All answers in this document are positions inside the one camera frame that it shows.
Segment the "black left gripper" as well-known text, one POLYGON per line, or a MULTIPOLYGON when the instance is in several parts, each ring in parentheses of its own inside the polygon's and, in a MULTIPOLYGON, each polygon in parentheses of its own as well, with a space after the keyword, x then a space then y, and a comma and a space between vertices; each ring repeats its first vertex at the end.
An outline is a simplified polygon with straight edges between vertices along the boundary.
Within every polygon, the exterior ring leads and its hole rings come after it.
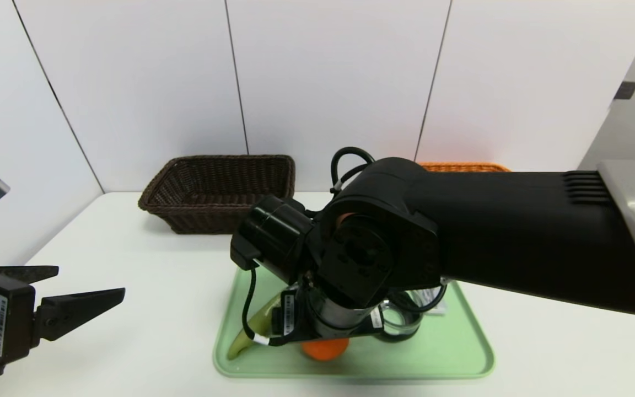
POLYGON ((57 341, 125 298, 124 287, 44 297, 33 321, 35 289, 30 284, 59 271, 58 266, 0 266, 0 365, 27 357, 42 340, 57 341))

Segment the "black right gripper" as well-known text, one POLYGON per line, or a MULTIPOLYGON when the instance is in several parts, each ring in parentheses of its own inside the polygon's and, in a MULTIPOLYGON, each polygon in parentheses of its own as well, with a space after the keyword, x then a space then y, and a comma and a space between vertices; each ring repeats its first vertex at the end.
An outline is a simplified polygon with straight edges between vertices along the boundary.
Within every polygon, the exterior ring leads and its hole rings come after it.
POLYGON ((323 291, 298 287, 283 291, 272 311, 271 336, 292 342, 328 341, 375 336, 384 329, 380 307, 345 308, 323 291))

